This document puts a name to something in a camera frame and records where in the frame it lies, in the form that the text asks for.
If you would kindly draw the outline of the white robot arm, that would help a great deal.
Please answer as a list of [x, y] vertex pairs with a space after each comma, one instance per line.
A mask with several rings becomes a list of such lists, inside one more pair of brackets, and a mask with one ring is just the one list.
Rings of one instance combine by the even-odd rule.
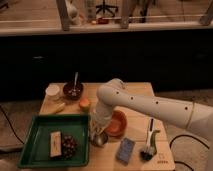
[[98, 101], [92, 114], [91, 138], [109, 125], [115, 107], [126, 107], [208, 140], [210, 151], [205, 171], [213, 171], [212, 106], [156, 96], [134, 95], [126, 92], [123, 81], [117, 78], [100, 85], [96, 96]]

